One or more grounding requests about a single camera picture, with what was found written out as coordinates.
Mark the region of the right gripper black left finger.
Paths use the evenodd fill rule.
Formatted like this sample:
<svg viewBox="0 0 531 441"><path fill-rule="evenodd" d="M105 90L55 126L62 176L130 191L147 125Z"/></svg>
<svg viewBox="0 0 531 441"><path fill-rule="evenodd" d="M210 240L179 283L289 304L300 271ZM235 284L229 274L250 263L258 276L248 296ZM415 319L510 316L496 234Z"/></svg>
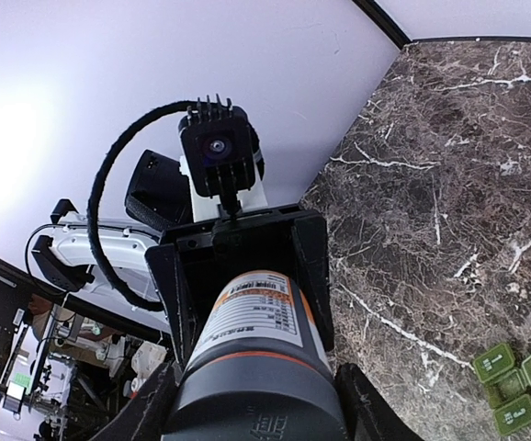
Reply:
<svg viewBox="0 0 531 441"><path fill-rule="evenodd" d="M135 397L91 440L160 440L177 390L178 365L174 362L162 363Z"/></svg>

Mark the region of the green pill organizer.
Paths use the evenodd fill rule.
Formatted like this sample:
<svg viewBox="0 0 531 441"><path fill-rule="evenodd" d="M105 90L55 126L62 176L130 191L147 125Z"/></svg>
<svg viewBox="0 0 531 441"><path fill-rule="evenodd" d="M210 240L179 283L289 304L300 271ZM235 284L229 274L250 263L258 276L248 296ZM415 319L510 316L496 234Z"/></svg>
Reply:
<svg viewBox="0 0 531 441"><path fill-rule="evenodd" d="M499 435L513 435L531 425L531 354L519 360L502 342L475 357L471 366L485 390Z"/></svg>

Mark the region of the orange grey-capped pill bottle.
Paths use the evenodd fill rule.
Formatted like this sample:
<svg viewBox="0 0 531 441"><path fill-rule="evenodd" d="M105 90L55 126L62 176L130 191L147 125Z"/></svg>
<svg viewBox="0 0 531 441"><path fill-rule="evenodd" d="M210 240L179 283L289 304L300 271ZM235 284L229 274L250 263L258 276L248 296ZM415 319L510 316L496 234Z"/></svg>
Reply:
<svg viewBox="0 0 531 441"><path fill-rule="evenodd" d="M217 297L167 418L164 440L346 440L333 373L298 285L274 271Z"/></svg>

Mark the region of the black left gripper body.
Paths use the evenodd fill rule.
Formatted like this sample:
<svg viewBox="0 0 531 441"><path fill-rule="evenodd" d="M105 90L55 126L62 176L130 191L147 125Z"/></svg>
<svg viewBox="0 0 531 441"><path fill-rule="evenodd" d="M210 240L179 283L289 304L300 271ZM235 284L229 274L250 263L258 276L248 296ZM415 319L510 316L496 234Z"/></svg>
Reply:
<svg viewBox="0 0 531 441"><path fill-rule="evenodd" d="M319 212L300 207L266 209L234 220L206 220L164 232L160 245L172 244L180 253L198 322L207 320L209 306L220 290L244 272L276 271L299 286L291 229L303 213Z"/></svg>

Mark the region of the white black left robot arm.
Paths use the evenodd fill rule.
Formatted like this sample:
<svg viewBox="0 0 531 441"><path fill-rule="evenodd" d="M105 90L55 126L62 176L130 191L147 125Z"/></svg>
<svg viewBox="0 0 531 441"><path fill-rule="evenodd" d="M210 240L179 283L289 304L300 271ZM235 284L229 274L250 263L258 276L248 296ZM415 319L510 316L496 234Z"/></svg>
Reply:
<svg viewBox="0 0 531 441"><path fill-rule="evenodd" d="M185 159L146 151L125 199L129 222L99 221L94 248L91 221L62 199L31 253L56 287L113 300L119 315L158 330L180 364L241 326L241 317L223 319L208 336L200 333L231 279L249 271L283 274L301 289L311 337L284 312L269 313L258 332L304 347L325 364L334 339L325 219L297 205L271 208L261 187L242 191L239 201L240 214L229 219L217 199L195 192Z"/></svg>

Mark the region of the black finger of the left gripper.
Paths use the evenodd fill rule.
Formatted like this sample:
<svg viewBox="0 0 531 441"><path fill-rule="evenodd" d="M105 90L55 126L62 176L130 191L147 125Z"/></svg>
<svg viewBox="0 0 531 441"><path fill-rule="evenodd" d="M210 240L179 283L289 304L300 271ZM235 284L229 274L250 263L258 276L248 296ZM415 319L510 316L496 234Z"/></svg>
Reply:
<svg viewBox="0 0 531 441"><path fill-rule="evenodd" d="M328 235L320 213L303 213L294 220L292 241L297 253L298 283L326 352L334 349L334 326L330 299Z"/></svg>
<svg viewBox="0 0 531 441"><path fill-rule="evenodd" d="M184 371L193 352L198 322L180 253L172 244L158 245L146 251L145 260L170 326L175 361Z"/></svg>

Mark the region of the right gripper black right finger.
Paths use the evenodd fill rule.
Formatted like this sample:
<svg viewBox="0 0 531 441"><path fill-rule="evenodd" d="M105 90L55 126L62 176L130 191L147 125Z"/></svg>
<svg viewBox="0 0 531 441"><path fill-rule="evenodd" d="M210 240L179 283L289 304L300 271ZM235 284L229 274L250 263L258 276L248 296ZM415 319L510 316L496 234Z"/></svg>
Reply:
<svg viewBox="0 0 531 441"><path fill-rule="evenodd" d="M334 386L352 440L423 440L393 411L357 364L340 365Z"/></svg>

